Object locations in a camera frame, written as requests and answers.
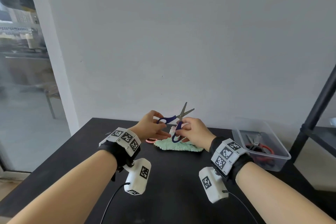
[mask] blue-handled scissors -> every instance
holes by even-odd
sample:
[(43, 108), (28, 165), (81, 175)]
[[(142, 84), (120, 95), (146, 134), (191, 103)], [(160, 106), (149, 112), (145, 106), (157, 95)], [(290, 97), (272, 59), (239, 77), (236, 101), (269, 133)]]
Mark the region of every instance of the blue-handled scissors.
[[(184, 104), (184, 107), (183, 107), (182, 112), (180, 113), (180, 115), (178, 115), (178, 116), (175, 115), (175, 116), (170, 117), (170, 118), (161, 118), (161, 119), (159, 119), (157, 121), (157, 124), (160, 122), (160, 120), (165, 120), (166, 121), (165, 124), (168, 124), (168, 123), (172, 122), (173, 120), (176, 120), (176, 118), (178, 118), (180, 121), (177, 124), (176, 130), (181, 129), (181, 126), (183, 124), (183, 122), (182, 122), (183, 117), (185, 115), (187, 115), (188, 113), (190, 113), (190, 112), (192, 112), (192, 111), (195, 110), (195, 108), (193, 108), (193, 109), (191, 109), (191, 110), (189, 110), (187, 112), (184, 112), (184, 110), (186, 109), (186, 106), (187, 106), (187, 102)], [(177, 141), (175, 141), (174, 140), (175, 136), (176, 136), (176, 133), (174, 133), (173, 137), (171, 138), (171, 140), (173, 141), (173, 143), (177, 143), (177, 142), (179, 142), (179, 141), (181, 141), (183, 139), (183, 137), (180, 137)]]

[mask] chair leg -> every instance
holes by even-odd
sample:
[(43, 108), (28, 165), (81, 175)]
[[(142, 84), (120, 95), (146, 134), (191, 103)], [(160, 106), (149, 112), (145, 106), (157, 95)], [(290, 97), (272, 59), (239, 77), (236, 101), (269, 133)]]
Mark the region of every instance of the chair leg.
[(45, 91), (45, 97), (46, 97), (46, 99), (47, 99), (48, 106), (49, 106), (49, 109), (50, 109), (52, 118), (53, 118), (53, 119), (56, 119), (56, 117), (55, 117), (55, 113), (54, 113), (54, 110), (53, 110), (53, 106), (51, 105), (50, 98), (48, 97), (48, 93), (47, 93), (47, 91)]

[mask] person's left hand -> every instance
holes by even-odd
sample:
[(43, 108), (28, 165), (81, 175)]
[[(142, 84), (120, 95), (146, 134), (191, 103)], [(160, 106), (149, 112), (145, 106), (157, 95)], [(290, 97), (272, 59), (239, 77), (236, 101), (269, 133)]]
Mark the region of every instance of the person's left hand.
[(163, 140), (171, 137), (169, 133), (162, 131), (167, 125), (161, 121), (159, 124), (156, 124), (158, 120), (154, 119), (154, 116), (163, 118), (162, 114), (152, 110), (147, 113), (137, 125), (130, 128), (131, 131), (136, 133), (141, 141), (149, 138)]

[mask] black wrist strap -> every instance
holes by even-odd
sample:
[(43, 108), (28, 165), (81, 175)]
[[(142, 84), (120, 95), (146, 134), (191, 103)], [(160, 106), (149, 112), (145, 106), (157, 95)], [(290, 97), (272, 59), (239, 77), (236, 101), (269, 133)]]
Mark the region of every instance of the black wrist strap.
[[(115, 159), (117, 160), (117, 170), (121, 172), (124, 170), (124, 165), (128, 165), (129, 167), (133, 166), (133, 161), (140, 152), (140, 146), (134, 152), (132, 157), (130, 157), (126, 150), (116, 142), (105, 141), (102, 145), (98, 147), (97, 151), (100, 150), (105, 150), (115, 157)], [(115, 181), (115, 175), (116, 174), (113, 175), (111, 179), (112, 181)]]
[[(226, 140), (225, 137), (216, 137), (212, 142), (209, 149), (209, 153), (211, 156), (215, 153), (216, 149), (220, 146), (222, 141)], [(225, 175), (216, 165), (212, 165), (214, 169), (221, 174), (222, 177), (224, 177), (225, 180), (232, 180), (235, 182), (236, 176), (238, 172), (241, 170), (241, 168), (248, 162), (254, 162), (253, 159), (248, 154), (241, 155), (236, 162), (233, 163), (232, 168), (228, 175)]]

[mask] black shelf leg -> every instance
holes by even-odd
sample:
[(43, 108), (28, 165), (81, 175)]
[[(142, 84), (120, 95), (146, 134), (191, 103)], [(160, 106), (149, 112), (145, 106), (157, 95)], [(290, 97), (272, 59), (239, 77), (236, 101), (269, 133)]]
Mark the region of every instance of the black shelf leg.
[[(306, 121), (302, 126), (310, 130), (313, 130), (315, 128), (317, 122), (319, 121), (322, 113), (329, 104), (335, 91), (336, 91), (336, 66), (332, 70), (328, 80), (323, 86), (321, 93), (319, 94), (313, 108), (311, 109)], [(296, 137), (296, 140), (294, 141), (292, 148), (289, 151), (289, 153), (292, 156), (293, 163), (296, 161), (308, 138), (309, 137), (301, 131)]]

